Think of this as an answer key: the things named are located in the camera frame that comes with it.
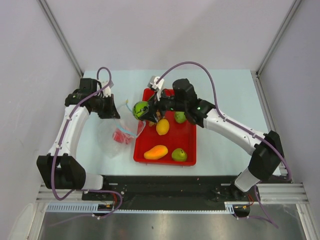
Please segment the green guava black stripe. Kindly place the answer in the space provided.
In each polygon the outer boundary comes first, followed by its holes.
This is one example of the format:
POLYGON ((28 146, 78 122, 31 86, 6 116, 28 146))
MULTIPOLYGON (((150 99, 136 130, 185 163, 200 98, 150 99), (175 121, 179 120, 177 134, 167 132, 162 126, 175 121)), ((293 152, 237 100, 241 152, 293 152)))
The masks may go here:
POLYGON ((137 102, 132 109, 132 114, 137 120, 141 120, 142 115, 149 111, 149 104, 147 101, 137 102))

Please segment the yellow lemon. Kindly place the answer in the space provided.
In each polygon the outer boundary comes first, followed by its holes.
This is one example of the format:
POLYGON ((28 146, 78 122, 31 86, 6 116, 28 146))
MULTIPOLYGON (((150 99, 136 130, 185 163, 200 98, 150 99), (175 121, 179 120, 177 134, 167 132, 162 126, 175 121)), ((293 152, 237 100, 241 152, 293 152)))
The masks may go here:
POLYGON ((159 120, 159 122, 156 124, 156 132, 160 136, 166 135, 169 129, 170 129, 170 123, 166 118, 159 120))

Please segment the clear zip top bag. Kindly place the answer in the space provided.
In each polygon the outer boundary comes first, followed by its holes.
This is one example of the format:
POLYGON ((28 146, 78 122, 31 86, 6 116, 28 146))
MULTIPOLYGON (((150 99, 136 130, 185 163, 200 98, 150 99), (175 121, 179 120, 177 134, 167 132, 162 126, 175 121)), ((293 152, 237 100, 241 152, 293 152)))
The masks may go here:
POLYGON ((119 119, 103 119, 97 130, 97 143, 108 158, 115 158, 128 149, 144 130, 146 123, 137 120, 126 100, 116 107, 119 119))

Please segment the red bell pepper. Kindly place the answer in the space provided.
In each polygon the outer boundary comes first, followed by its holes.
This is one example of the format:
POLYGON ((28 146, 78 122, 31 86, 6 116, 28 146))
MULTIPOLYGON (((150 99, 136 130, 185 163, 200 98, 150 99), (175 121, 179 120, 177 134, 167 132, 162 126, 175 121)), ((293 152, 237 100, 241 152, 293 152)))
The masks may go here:
POLYGON ((116 127, 112 134, 112 139, 117 143, 128 145, 134 140, 134 136, 129 129, 116 127))

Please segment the green sugar apple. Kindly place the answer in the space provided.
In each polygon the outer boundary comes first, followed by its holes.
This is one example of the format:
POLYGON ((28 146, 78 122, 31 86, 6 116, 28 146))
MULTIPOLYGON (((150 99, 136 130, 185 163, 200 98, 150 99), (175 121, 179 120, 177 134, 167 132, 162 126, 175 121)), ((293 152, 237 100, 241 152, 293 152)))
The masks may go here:
POLYGON ((178 123, 178 124, 183 124, 187 119, 185 116, 185 113, 182 111, 176 111, 174 113, 174 120, 178 123))

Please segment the orange papaya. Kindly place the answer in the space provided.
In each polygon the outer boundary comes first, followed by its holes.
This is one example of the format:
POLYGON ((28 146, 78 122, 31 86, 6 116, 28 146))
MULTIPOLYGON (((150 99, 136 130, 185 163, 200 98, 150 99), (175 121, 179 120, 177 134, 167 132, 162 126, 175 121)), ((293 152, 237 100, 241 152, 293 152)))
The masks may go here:
POLYGON ((163 158, 169 152, 168 148, 164 145, 156 145, 150 150, 146 151, 143 156, 147 160, 158 160, 163 158))

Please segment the green pear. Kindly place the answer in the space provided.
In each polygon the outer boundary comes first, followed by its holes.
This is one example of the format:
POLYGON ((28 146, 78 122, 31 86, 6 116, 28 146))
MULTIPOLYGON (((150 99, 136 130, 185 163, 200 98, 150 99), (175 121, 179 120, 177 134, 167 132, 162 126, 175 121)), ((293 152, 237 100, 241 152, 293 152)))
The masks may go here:
POLYGON ((186 162, 188 155, 187 153, 182 149, 182 148, 176 148, 172 153, 171 153, 171 158, 175 162, 186 162))

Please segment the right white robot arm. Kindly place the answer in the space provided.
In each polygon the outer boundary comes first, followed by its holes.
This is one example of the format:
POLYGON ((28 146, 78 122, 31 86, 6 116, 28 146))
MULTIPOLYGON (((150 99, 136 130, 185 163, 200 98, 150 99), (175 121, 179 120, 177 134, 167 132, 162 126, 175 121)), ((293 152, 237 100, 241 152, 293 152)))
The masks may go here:
POLYGON ((148 87, 154 92, 153 95, 133 107, 133 116, 137 120, 158 123, 168 111, 183 112, 192 125, 224 136, 251 156, 248 167, 236 177, 230 188, 230 194, 235 200, 242 201, 254 185, 269 180, 284 161, 280 136, 275 131, 254 131, 229 118, 217 105, 198 98, 188 79, 173 82, 173 95, 165 93, 163 81, 157 77, 149 82, 148 87))

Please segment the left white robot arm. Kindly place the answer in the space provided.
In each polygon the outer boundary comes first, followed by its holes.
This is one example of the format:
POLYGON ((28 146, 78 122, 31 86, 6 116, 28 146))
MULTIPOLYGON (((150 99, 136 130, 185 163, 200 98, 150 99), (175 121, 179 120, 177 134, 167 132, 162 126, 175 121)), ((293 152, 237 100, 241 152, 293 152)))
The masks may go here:
POLYGON ((82 130, 91 113, 100 119, 119 119, 113 82, 81 78, 79 88, 70 93, 64 102, 64 117, 57 137, 46 155, 37 158, 36 165, 48 189, 93 190, 100 200, 110 196, 111 188, 99 174, 86 172, 76 160, 82 130))

